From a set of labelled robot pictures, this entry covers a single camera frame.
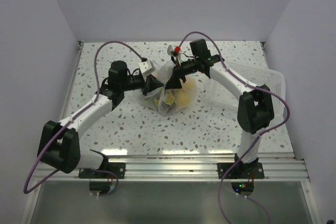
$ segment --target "cable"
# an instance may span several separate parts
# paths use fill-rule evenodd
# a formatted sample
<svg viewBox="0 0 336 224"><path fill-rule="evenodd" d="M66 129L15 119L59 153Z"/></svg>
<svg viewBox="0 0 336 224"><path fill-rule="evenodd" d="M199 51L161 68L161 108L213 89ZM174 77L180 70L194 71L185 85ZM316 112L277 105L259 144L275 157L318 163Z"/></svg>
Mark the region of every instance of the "cable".
<svg viewBox="0 0 336 224"><path fill-rule="evenodd" d="M108 77L104 78L103 81L101 82L101 85L105 85L105 82L107 81Z"/></svg>
<svg viewBox="0 0 336 224"><path fill-rule="evenodd" d="M196 56L189 56L189 55L186 55L185 53L181 53L182 55L184 55L185 57L187 57L187 58L196 58Z"/></svg>
<svg viewBox="0 0 336 224"><path fill-rule="evenodd" d="M117 41L117 40L111 40L111 41L107 41L105 43L103 43L98 49L97 52L95 54L94 60L93 60L93 69L94 69L94 75L96 78L96 82L97 82L97 95L96 98L94 99L93 103L89 103L86 107L82 108L76 115L72 116L72 120L75 120L77 117L79 117L84 111L88 110L91 106L93 106L93 104L95 102L98 101L99 98L99 91L100 91L100 86L99 86L99 78L98 78L98 72L97 72L97 57L98 54L100 52L100 50L111 43L117 43L117 44L121 44L124 45L125 47L129 48L132 52L134 52L141 60L145 60L145 58L143 58L138 52L136 52L132 47L130 47L129 45L127 45L124 42L121 41ZM48 150L48 148L50 147L50 145L57 139L57 137L72 123L72 121L68 121L50 140L49 142L46 144L46 146L44 146L44 148L41 150L40 154L37 156L32 168L30 169L27 179L25 181L24 184L24 188L23 188L23 193L25 194L29 194L31 193L33 190L35 190L38 186L40 186L43 182L45 182L48 178L50 178L52 175L54 175L55 173L57 173L59 170L55 170L52 173L50 173L49 175L47 175L46 177L44 177L42 180L40 180L38 183L36 183L33 187L31 187L30 189L28 189L28 185L29 182L31 180L31 177L33 176L34 171L36 170L36 167L38 165L38 163L41 161L43 155L45 154L45 152Z"/></svg>
<svg viewBox="0 0 336 224"><path fill-rule="evenodd" d="M91 172L93 172L93 173L106 173L106 174L110 174L112 176L112 179L116 178L116 180L117 180L116 185L115 185L115 187L114 187L113 190L109 190L106 194L99 194L99 193L97 193L96 196L99 196L99 197L100 196L108 196L108 195L113 194L116 191L116 189L117 189L117 187L119 185L119 180L118 180L118 176L115 173L110 172L108 170L93 170L93 169L89 169L89 170Z"/></svg>
<svg viewBox="0 0 336 224"><path fill-rule="evenodd" d="M76 115L74 115L72 117L72 119L76 119L80 114L82 114L85 110L89 109L91 106L93 105L93 103L88 104L86 107L84 107L83 109L81 109ZM71 124L72 122L69 121L67 122L50 140L49 142L46 144L46 146L44 146L44 148L42 149L42 151L40 152L40 154L38 154L32 168L30 169L27 179L25 181L25 185L23 188L23 193L25 194L29 194L31 193L33 190L35 190L39 185L41 185L44 181L46 181L48 178L50 178L53 174L57 173L59 170L55 170L52 173L50 173L49 175L47 175L46 177L44 177L42 180L40 180L38 183L36 183L33 187L31 187L30 189L28 189L28 185L29 182L31 180L31 177L33 176L33 173L38 165L38 163L41 161L41 158L43 157L43 155L45 154L45 152L47 151L47 149L50 147L50 145L57 139L57 137Z"/></svg>
<svg viewBox="0 0 336 224"><path fill-rule="evenodd" d="M139 69L139 68L134 69L134 71L132 72L132 75L134 75L134 73L135 73L136 71L140 71L140 69Z"/></svg>
<svg viewBox="0 0 336 224"><path fill-rule="evenodd" d="M216 43L208 36L206 35L205 33L202 33L200 31L192 31L190 33L188 33L186 36L184 36L184 38L181 40L180 44L179 44L179 47L182 46L183 42L187 39L187 37L191 34L200 34L204 37L206 37L213 45L214 47L216 48L217 52L218 52L218 55L219 55L219 58L221 60L221 63L223 65L223 67L234 77L236 78L240 83L242 83L243 85L246 85L248 86L249 88L252 88L252 89L256 89L258 91L261 91L261 92L264 92L264 93L267 93L267 94L270 94L270 95L273 95L274 97L276 97L277 99L279 99L285 106L286 108L286 111L287 111L287 115L286 115L286 118L279 124L267 129L267 130L264 130L263 132L261 132L257 138L252 142L251 146L247 149L247 151L225 172L225 174L223 175L220 183L219 183L219 188L218 188L218 194L217 194L217 199L218 199L218 205L219 205L219 209L221 210L221 213L223 215L223 217L226 219L226 221L229 223L229 224L232 224L232 222L229 220L228 216L226 215L225 211L223 210L223 206L222 206L222 202L221 202L221 189L222 189L222 186L223 186L223 182L224 182L224 179L226 178L226 176L231 172L231 170L233 168L235 168L238 163L246 156L246 154L256 145L256 143L258 142L258 140L261 138L262 135L264 135L265 133L267 132L270 132L271 130L274 130L282 125L284 125L288 119L289 119L289 116L290 116L290 109L289 109L289 106L288 104L285 102L285 100L283 98L281 98L280 96L278 96L277 94L271 92L271 91L268 91L268 90L265 90L265 89L262 89L262 88L259 88L259 87L255 87L255 86L252 86L248 83L245 83L240 77L236 76L230 69L227 68L227 66L225 65L224 63L224 59L222 57L222 54L220 52L220 49L219 47L216 45ZM268 220L268 224L271 223L271 217L267 211L267 209L261 204L259 203L257 200L255 199L252 199L252 198L249 198L247 197L248 199L250 199L251 201L255 202L256 204L258 204L266 213L267 215L267 220Z"/></svg>
<svg viewBox="0 0 336 224"><path fill-rule="evenodd" d="M97 57L98 57L98 54L100 52L100 50L108 45L108 44L111 44L111 43L117 43L117 44L121 44L127 48L129 48L133 53L136 54L136 56L138 56L141 60L145 60L145 58L143 58L137 51L135 51L132 47L130 47L129 45L127 45L126 43L122 42L122 41L118 41L118 40L110 40L110 41L107 41L105 43L103 43L98 49L97 49L97 52L95 54L95 57L94 57L94 60L93 60L93 68L94 68L94 75L96 77L96 83L97 83L97 95L96 95L96 98L94 99L94 102L97 102L98 101L98 98L99 98L99 77L98 77L98 72L97 72Z"/></svg>
<svg viewBox="0 0 336 224"><path fill-rule="evenodd" d="M259 207L261 207L264 210L264 212L266 213L268 220L271 219L271 217L270 217L270 215L269 215L266 207L264 207L263 204L261 204L260 202L256 201L255 199L253 199L251 197L247 197L245 195L242 195L242 194L239 194L239 193L235 193L234 191L232 191L232 189L231 190L228 189L228 188L224 188L224 189L227 190L229 193L235 194L235 195L237 195L237 196L239 196L241 198L244 198L244 199L248 199L248 200L254 202L255 204L259 205Z"/></svg>

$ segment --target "white plastic basket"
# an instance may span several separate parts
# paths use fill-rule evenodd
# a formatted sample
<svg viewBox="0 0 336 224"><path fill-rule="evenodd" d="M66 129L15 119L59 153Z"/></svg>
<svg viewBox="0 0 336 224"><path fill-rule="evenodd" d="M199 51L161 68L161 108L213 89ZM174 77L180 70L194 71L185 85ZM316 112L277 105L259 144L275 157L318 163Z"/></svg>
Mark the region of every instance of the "white plastic basket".
<svg viewBox="0 0 336 224"><path fill-rule="evenodd" d="M282 73L270 69L256 68L245 64L240 64L232 61L225 61L232 69L236 70L240 75L247 80L260 86L266 84L272 92L285 99L285 78ZM237 112L238 101L236 98L218 82L211 80L210 98L224 106L226 109L231 109ZM281 101L272 97L274 115L282 116L284 105Z"/></svg>

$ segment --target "red component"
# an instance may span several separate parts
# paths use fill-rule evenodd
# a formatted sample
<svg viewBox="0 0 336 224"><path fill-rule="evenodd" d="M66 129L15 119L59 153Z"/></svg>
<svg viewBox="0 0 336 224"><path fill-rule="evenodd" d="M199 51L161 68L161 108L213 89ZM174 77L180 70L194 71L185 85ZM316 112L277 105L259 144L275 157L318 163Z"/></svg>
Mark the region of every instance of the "red component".
<svg viewBox="0 0 336 224"><path fill-rule="evenodd" d="M175 47L174 51L179 53L181 51L181 48L180 47Z"/></svg>

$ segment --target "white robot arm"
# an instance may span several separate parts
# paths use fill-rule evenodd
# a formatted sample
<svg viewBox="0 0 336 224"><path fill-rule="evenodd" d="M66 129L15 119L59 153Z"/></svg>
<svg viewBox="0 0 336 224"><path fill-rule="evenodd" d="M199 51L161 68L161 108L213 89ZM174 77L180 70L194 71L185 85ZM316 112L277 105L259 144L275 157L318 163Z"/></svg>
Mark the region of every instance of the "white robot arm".
<svg viewBox="0 0 336 224"><path fill-rule="evenodd" d="M239 101L238 123L243 129L241 143L237 152L240 158L258 135L259 131L266 128L274 118L271 97L263 92L253 90L244 86L241 82L224 69L220 64L218 55L211 56L207 49L205 40L196 40L190 43L194 59L185 62L176 61L172 76L165 84L166 89L181 88L181 81L185 76L195 72L206 74L223 85ZM171 51L173 57L178 52ZM115 61L111 64L107 83L103 82L100 92L95 95L85 106L73 115L59 122L49 121L45 124L40 141L38 154L43 150L50 139L66 124L66 130L59 135L61 141L54 141L43 154L41 161L54 168L69 173L74 169L108 169L107 157L103 154L84 150L80 145L80 138L84 132L91 127L98 119L111 112L124 98L124 93L129 90L141 89L146 95L154 89L162 87L163 84L151 75L152 64L150 61L139 64L140 71L137 75L127 74L127 64L123 61ZM248 82L231 69L242 80ZM259 142L241 160L244 164L258 162Z"/></svg>

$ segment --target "glass panel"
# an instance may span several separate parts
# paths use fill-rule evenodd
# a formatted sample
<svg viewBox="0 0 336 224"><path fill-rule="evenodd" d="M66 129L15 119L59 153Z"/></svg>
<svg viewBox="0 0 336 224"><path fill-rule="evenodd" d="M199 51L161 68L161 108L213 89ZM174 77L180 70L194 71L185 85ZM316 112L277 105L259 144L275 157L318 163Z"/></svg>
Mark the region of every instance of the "glass panel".
<svg viewBox="0 0 336 224"><path fill-rule="evenodd" d="M32 223L225 223L217 189L218 183L122 182L115 194L97 198L88 182L46 182ZM272 224L312 223L299 182L257 182L252 197L268 209ZM267 223L260 207L231 190L223 188L222 200L234 224Z"/></svg>

